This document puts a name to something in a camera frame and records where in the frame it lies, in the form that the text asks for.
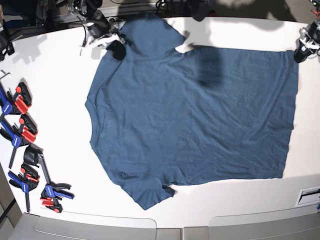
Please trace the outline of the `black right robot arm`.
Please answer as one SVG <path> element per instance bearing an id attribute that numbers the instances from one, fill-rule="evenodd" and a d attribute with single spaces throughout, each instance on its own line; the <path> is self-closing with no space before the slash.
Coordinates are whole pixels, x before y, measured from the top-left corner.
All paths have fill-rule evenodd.
<path id="1" fill-rule="evenodd" d="M 77 17 L 84 29 L 82 50 L 100 47 L 112 53 L 116 60 L 126 56 L 125 36 L 120 33 L 121 23 L 106 18 L 99 8 L 101 0 L 74 0 L 69 12 Z"/>

